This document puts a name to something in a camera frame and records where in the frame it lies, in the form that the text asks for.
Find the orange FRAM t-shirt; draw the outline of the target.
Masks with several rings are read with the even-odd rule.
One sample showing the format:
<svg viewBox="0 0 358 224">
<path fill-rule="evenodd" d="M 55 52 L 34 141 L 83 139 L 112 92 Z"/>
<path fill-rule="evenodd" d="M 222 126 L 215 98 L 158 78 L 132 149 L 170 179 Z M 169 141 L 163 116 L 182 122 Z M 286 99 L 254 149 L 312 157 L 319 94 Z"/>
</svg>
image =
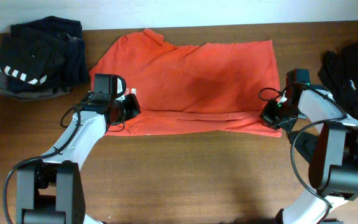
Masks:
<svg viewBox="0 0 358 224">
<path fill-rule="evenodd" d="M 174 45 L 151 29 L 120 37 L 89 71 L 119 75 L 140 114 L 113 136 L 156 136 L 209 131 L 279 138 L 260 119 L 264 88 L 279 88 L 271 40 Z"/>
</svg>

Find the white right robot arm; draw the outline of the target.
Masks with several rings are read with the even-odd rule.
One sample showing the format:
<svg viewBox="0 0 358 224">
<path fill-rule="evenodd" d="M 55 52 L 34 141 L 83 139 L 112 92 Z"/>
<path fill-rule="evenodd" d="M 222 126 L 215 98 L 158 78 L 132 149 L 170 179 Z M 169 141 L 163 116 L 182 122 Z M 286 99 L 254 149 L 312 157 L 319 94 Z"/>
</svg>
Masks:
<svg viewBox="0 0 358 224">
<path fill-rule="evenodd" d="M 274 223 L 327 223 L 331 211 L 358 198 L 358 120 L 310 83 L 289 84 L 265 102 L 260 117 L 288 133 L 291 166 L 305 189 Z"/>
</svg>

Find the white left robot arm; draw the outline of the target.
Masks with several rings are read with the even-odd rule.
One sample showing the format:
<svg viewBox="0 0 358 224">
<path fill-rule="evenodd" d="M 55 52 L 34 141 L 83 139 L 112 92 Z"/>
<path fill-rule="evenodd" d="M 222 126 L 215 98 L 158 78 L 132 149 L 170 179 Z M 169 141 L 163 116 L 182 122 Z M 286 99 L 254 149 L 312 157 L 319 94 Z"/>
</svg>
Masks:
<svg viewBox="0 0 358 224">
<path fill-rule="evenodd" d="M 125 125 L 140 106 L 133 93 L 117 99 L 88 93 L 71 111 L 71 123 L 47 152 L 11 170 L 17 174 L 17 223 L 97 223 L 86 214 L 80 170 L 109 127 Z"/>
</svg>

